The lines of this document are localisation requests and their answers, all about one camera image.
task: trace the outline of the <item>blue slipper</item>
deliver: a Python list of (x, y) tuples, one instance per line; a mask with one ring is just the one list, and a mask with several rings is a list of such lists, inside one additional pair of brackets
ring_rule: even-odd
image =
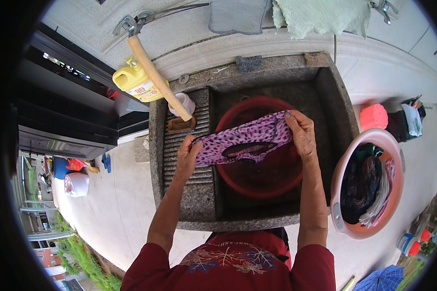
[(107, 170), (107, 172), (110, 174), (111, 172), (111, 162), (110, 162), (110, 156), (109, 155), (102, 155), (102, 163), (103, 167)]

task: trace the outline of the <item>hand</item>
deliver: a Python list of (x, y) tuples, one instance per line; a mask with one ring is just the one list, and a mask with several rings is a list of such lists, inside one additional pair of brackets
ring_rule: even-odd
[(297, 110), (287, 110), (284, 117), (293, 131), (293, 142), (301, 159), (304, 161), (317, 158), (314, 122)]
[(178, 148), (178, 158), (176, 162), (174, 180), (186, 182), (191, 177), (194, 169), (196, 168), (196, 156), (204, 147), (202, 141), (195, 143), (191, 146), (195, 136), (187, 135), (183, 143)]

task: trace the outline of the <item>stone sink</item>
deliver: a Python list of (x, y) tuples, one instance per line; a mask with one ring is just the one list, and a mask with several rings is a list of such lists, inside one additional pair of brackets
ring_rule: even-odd
[[(264, 95), (290, 103), (315, 124), (317, 154), (327, 202), (336, 163), (359, 134), (350, 97), (327, 53), (266, 58), (260, 69), (239, 73), (236, 64), (191, 74), (185, 84), (170, 83), (196, 103), (196, 128), (169, 134), (167, 122), (175, 118), (165, 99), (151, 102), (149, 120), (151, 178), (156, 207), (171, 183), (176, 151), (187, 134), (198, 137), (215, 131), (223, 114), (242, 96)], [(184, 230), (259, 230), (299, 222), (301, 184), (267, 200), (236, 193), (211, 167), (196, 167), (181, 200), (177, 228)]]

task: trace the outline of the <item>pink plastic basin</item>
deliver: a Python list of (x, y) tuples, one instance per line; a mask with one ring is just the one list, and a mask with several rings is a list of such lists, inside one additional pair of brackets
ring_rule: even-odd
[[(387, 208), (385, 209), (385, 212), (382, 215), (379, 223), (376, 226), (371, 226), (370, 228), (361, 227), (360, 223), (345, 223), (340, 208), (340, 191), (342, 188), (342, 179), (348, 164), (348, 160), (350, 160), (350, 157), (356, 147), (365, 143), (373, 143), (384, 149), (384, 153), (379, 157), (381, 161), (384, 161), (390, 157), (395, 161), (393, 189), (390, 194)], [(332, 200), (330, 201), (330, 210), (332, 212), (332, 221), (336, 230), (339, 233), (343, 233), (348, 237), (357, 240), (367, 239), (382, 230), (392, 218), (398, 203), (400, 202), (401, 194), (403, 192), (404, 170), (404, 157), (402, 149), (390, 132), (384, 129), (369, 129), (358, 135), (350, 144), (342, 158), (338, 161), (332, 177)]]

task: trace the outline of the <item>purple leopard print underwear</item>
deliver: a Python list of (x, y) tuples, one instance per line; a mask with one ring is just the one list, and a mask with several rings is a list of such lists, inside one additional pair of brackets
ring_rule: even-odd
[(293, 140), (286, 124), (285, 111), (269, 114), (243, 125), (198, 137), (204, 148), (196, 158), (196, 165), (228, 164), (241, 159), (264, 160), (269, 152)]

